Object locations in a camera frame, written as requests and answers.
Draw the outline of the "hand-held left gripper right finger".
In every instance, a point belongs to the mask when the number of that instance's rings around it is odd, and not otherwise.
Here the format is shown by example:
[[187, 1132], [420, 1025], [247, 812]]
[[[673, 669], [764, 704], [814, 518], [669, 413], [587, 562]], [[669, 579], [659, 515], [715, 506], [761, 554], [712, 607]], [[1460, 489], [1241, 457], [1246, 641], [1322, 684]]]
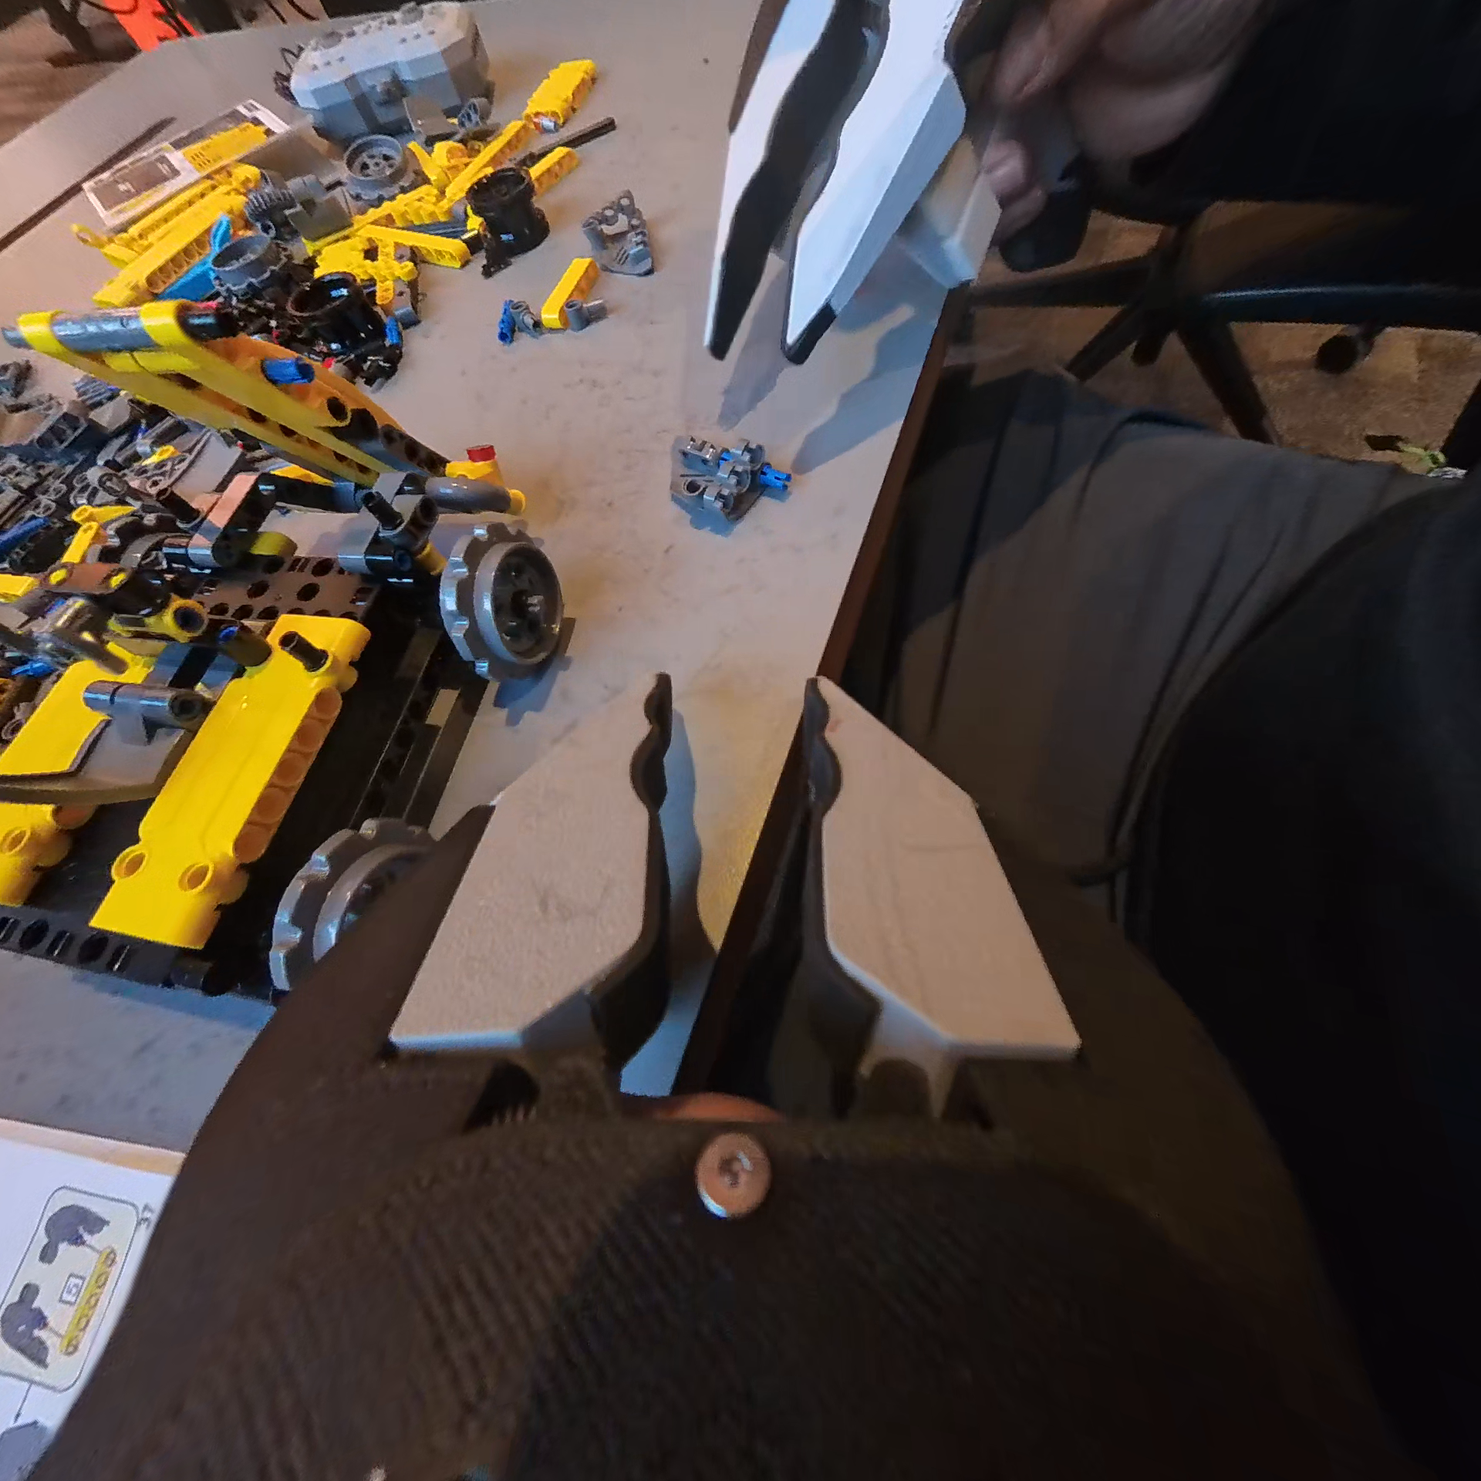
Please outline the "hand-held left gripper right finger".
[[964, 1064], [1067, 1063], [1081, 1031], [971, 797], [828, 678], [803, 700], [812, 1031], [862, 1092], [944, 1113]]

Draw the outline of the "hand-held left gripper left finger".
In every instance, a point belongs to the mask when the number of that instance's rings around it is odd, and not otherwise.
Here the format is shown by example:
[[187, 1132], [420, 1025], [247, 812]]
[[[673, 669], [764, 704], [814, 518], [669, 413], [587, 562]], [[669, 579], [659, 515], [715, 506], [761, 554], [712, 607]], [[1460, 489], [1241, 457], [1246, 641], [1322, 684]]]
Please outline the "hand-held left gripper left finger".
[[499, 793], [391, 1045], [626, 1067], [669, 1005], [669, 738], [673, 680], [655, 671]]

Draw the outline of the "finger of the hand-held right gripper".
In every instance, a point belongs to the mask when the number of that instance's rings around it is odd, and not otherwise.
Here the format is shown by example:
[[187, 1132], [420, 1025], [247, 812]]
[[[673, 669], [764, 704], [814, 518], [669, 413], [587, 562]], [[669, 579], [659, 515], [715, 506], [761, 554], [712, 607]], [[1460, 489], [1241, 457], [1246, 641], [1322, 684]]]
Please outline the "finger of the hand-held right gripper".
[[761, 1], [728, 115], [704, 348], [725, 359], [862, 69], [862, 1]]
[[964, 130], [949, 26], [892, 26], [796, 225], [783, 355], [809, 359]]

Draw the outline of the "grey panel with blue pins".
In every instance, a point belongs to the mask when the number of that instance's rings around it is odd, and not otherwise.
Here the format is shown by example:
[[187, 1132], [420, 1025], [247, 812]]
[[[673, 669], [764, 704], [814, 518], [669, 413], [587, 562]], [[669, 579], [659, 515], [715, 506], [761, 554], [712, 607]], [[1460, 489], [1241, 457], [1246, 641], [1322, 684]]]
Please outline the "grey panel with blue pins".
[[669, 445], [669, 496], [704, 526], [732, 526], [759, 500], [783, 499], [791, 490], [791, 486], [765, 490], [756, 482], [756, 466], [764, 461], [772, 466], [764, 443], [749, 437], [720, 443], [691, 432], [678, 436]]

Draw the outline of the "grey desk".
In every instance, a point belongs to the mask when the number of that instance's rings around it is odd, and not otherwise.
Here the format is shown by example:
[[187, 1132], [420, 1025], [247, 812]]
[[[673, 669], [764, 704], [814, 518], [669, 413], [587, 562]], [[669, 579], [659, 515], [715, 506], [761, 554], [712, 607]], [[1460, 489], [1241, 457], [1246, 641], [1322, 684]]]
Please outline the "grey desk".
[[[493, 797], [587, 713], [655, 669], [676, 684], [663, 827], [676, 879], [676, 994], [623, 1087], [673, 1087], [715, 948], [779, 786], [805, 678], [847, 602], [880, 496], [910, 466], [948, 291], [890, 247], [803, 364], [781, 356], [786, 272], [767, 261], [730, 356], [703, 344], [728, 111], [756, 1], [482, 1], [499, 117], [546, 69], [595, 59], [582, 117], [616, 130], [582, 150], [546, 205], [551, 238], [497, 280], [436, 273], [383, 402], [455, 453], [489, 440], [529, 496], [575, 622], [537, 684], [475, 713], [436, 826]], [[541, 310], [582, 219], [630, 188], [655, 272], [600, 272], [584, 331], [497, 338], [504, 300]], [[669, 496], [678, 436], [749, 437], [793, 472], [789, 496], [704, 526]]]

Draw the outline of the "person's right hand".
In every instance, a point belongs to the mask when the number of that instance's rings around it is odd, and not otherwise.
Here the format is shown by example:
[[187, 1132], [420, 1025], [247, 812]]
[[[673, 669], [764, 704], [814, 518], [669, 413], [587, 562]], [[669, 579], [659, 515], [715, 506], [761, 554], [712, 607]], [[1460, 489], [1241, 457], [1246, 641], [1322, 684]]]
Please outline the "person's right hand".
[[1129, 165], [1186, 130], [1178, 82], [1158, 69], [1145, 26], [1155, 1], [1026, 1], [993, 72], [997, 107], [1055, 100], [1081, 152], [1104, 169]]

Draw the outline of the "grey panel with grey connectors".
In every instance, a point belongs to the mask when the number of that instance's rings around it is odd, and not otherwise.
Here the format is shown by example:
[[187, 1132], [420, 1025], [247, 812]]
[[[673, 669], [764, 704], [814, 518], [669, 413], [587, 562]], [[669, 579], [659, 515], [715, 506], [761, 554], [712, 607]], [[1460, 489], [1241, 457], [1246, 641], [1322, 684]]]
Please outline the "grey panel with grey connectors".
[[650, 277], [655, 272], [650, 224], [630, 188], [582, 219], [587, 254], [608, 273]]

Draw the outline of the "black toy axle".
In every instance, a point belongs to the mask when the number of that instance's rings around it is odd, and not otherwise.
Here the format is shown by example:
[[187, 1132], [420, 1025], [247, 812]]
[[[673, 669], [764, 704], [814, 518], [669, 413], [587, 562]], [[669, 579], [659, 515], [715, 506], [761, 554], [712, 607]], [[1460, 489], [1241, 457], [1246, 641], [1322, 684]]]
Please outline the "black toy axle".
[[519, 169], [537, 171], [548, 155], [556, 155], [562, 150], [579, 150], [582, 145], [587, 145], [597, 139], [605, 139], [614, 130], [616, 130], [616, 117], [608, 115], [608, 117], [600, 117], [584, 128], [567, 130], [567, 134], [556, 135], [555, 140], [516, 155], [513, 164]]

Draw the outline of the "short yellow toy beam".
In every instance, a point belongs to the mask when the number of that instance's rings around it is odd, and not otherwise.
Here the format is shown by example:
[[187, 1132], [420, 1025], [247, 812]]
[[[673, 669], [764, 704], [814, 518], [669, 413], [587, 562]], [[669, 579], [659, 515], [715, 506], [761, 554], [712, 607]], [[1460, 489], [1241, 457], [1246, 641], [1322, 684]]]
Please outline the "short yellow toy beam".
[[584, 305], [587, 305], [587, 296], [595, 288], [597, 280], [600, 280], [600, 264], [592, 257], [575, 257], [538, 310], [541, 330], [546, 330], [546, 331], [570, 330], [571, 327], [571, 305], [576, 305], [576, 317], [584, 317]]

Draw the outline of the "black toy wheel rim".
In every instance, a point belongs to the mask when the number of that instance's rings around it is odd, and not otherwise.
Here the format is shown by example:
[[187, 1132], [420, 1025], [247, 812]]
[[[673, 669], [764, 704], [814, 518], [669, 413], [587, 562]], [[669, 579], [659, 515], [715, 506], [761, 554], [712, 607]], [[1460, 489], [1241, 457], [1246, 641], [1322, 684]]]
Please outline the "black toy wheel rim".
[[386, 350], [386, 317], [351, 272], [317, 273], [288, 301], [294, 335], [332, 359], [366, 356]]
[[516, 257], [538, 249], [548, 236], [548, 220], [537, 200], [534, 176], [526, 165], [500, 165], [466, 190], [470, 215], [479, 215], [484, 242], [484, 277], [507, 268]]

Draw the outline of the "yellow black toy vehicle model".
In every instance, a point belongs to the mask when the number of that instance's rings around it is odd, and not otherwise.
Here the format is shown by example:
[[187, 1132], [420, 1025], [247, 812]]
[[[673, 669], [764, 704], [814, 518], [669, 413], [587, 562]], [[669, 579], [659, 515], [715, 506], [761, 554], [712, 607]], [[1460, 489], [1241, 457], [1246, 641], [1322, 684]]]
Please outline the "yellow black toy vehicle model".
[[82, 509], [3, 562], [3, 962], [281, 997], [431, 846], [492, 680], [565, 593], [492, 445], [449, 457], [221, 301], [4, 343], [252, 457], [192, 528]]

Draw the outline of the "person's trousers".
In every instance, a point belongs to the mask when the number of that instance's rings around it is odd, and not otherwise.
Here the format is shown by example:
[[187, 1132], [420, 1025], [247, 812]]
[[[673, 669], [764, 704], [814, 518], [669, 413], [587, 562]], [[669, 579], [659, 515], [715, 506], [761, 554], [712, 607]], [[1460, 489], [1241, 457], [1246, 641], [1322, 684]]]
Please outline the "person's trousers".
[[1129, 870], [1181, 713], [1319, 559], [1459, 482], [1272, 447], [1026, 368], [949, 368], [843, 669], [1089, 894]]

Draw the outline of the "grey toy battery box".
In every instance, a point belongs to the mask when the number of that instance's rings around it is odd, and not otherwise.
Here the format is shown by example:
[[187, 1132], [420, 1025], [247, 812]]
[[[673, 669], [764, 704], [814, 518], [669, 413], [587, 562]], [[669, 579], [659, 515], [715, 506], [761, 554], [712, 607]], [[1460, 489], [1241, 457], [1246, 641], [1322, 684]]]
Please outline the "grey toy battery box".
[[492, 102], [484, 34], [460, 1], [406, 1], [308, 39], [288, 69], [288, 96], [332, 144], [410, 135], [410, 100], [455, 115]]

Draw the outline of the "small grey toy wheel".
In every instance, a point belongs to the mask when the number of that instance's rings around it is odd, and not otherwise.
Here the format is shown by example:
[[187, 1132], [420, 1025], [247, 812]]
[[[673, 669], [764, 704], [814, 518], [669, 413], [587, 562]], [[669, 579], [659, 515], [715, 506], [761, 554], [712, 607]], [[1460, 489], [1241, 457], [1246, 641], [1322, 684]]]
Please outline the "small grey toy wheel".
[[361, 208], [383, 203], [415, 188], [415, 157], [396, 135], [370, 134], [352, 139], [342, 150], [342, 188]]

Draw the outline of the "grey toy motor block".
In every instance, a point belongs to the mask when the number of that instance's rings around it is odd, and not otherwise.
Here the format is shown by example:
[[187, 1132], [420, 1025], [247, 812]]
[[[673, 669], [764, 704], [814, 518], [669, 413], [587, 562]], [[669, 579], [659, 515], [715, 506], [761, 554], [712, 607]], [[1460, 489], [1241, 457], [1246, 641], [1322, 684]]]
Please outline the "grey toy motor block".
[[303, 242], [323, 242], [354, 224], [354, 210], [341, 183], [330, 185], [320, 176], [291, 176], [285, 190], [289, 199], [285, 205], [289, 234]]

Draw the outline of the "light blue toy piece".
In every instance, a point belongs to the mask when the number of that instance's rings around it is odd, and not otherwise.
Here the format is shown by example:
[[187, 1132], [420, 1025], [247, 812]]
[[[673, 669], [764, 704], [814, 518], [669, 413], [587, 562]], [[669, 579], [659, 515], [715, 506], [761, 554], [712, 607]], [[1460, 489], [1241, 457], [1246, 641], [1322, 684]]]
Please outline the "light blue toy piece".
[[206, 234], [206, 249], [192, 268], [187, 268], [177, 283], [173, 293], [187, 301], [206, 301], [217, 293], [217, 257], [235, 242], [235, 220], [228, 214], [221, 214], [212, 232]]

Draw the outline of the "white instruction booklet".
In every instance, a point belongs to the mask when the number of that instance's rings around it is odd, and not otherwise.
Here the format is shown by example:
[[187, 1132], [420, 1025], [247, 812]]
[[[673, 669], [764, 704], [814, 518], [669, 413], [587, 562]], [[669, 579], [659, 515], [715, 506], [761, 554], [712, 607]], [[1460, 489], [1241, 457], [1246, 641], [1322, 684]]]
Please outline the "white instruction booklet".
[[184, 1156], [3, 1121], [3, 1479], [28, 1479], [90, 1379]]

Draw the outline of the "pile of yellow toy beams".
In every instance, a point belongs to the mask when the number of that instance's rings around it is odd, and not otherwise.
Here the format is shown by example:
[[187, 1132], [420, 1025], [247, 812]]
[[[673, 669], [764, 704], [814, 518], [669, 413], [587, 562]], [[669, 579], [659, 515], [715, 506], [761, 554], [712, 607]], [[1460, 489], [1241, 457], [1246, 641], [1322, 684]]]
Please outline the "pile of yellow toy beams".
[[[298, 238], [285, 219], [288, 179], [320, 176], [330, 185], [342, 185], [346, 145], [330, 144], [314, 128], [291, 128], [285, 139], [213, 171], [119, 232], [75, 224], [74, 236], [100, 251], [113, 268], [94, 301], [138, 307], [148, 300], [177, 296], [177, 280], [202, 259], [213, 220], [228, 214], [235, 220], [228, 247], [262, 234], [288, 247], [289, 257], [305, 261], [313, 273], [341, 268], [354, 273], [377, 307], [391, 310], [410, 293], [422, 264], [460, 268], [470, 261], [479, 215], [469, 210], [469, 185], [562, 135], [597, 78], [595, 59], [565, 59], [541, 78], [507, 123], [492, 121], [489, 102], [482, 100], [470, 100], [455, 115], [410, 100], [414, 134], [396, 139], [415, 157], [415, 188], [368, 208], [348, 196], [354, 224], [320, 242]], [[576, 150], [548, 155], [532, 171], [537, 194], [575, 165]]]

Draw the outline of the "pile of small toy connectors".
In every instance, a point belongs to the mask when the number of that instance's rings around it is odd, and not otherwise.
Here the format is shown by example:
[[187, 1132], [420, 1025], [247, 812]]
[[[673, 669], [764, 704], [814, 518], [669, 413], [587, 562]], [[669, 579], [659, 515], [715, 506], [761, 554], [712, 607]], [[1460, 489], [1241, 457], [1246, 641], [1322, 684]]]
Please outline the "pile of small toy connectors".
[[252, 457], [223, 432], [82, 374], [42, 390], [36, 364], [3, 355], [3, 559], [47, 562], [82, 509], [113, 523], [192, 528]]

